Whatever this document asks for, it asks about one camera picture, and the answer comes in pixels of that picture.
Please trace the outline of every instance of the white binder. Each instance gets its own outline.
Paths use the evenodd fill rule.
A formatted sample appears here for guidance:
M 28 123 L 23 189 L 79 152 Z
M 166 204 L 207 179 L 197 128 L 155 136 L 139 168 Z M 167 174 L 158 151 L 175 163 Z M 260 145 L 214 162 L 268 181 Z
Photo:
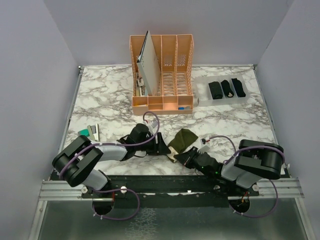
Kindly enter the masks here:
M 161 77 L 156 51 L 151 34 L 146 32 L 140 55 L 137 60 L 139 73 L 150 96 L 156 96 Z

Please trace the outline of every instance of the black sock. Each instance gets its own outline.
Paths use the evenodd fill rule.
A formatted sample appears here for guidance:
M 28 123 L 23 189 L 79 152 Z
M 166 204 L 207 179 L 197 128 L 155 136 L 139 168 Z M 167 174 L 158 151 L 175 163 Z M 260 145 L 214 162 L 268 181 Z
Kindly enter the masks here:
M 234 92 L 231 90 L 230 83 L 227 80 L 223 80 L 221 82 L 221 86 L 223 93 L 227 98 L 232 98 L 235 95 Z
M 236 94 L 239 98 L 244 98 L 246 96 L 244 89 L 242 87 L 241 81 L 237 78 L 231 78 Z
M 210 82 L 209 88 L 213 99 L 222 99 L 223 94 L 218 81 Z

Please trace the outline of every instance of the wall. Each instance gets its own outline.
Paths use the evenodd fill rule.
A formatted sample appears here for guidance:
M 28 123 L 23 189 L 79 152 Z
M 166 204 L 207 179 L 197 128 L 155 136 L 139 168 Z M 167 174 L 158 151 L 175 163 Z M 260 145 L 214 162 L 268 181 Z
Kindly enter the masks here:
M 194 64 L 257 64 L 293 0 L 44 0 L 80 65 L 130 64 L 129 36 L 193 34 Z
M 79 70 L 41 0 L 2 1 L 0 31 L 0 236 L 24 240 Z
M 295 0 L 257 67 L 279 143 L 320 239 L 320 1 Z

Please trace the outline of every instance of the green sticky note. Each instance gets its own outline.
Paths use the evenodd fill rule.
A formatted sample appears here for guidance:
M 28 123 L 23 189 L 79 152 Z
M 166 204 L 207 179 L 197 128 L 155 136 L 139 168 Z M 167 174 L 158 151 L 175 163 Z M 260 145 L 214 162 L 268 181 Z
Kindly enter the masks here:
M 84 136 L 86 136 L 86 137 L 89 137 L 89 136 L 90 136 L 88 129 L 83 129 L 83 130 L 81 130 L 81 131 L 78 131 L 78 135 L 79 135 L 79 136 L 80 136 L 80 135 L 84 135 Z

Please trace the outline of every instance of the green sock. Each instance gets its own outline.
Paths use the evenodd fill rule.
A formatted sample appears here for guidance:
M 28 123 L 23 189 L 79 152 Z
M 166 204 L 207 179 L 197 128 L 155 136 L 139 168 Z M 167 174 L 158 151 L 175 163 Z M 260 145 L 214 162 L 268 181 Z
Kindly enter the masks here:
M 178 152 L 178 154 L 181 154 L 197 139 L 198 136 L 195 135 L 192 131 L 182 128 L 175 135 L 174 139 L 168 144 L 168 147 L 173 147 Z

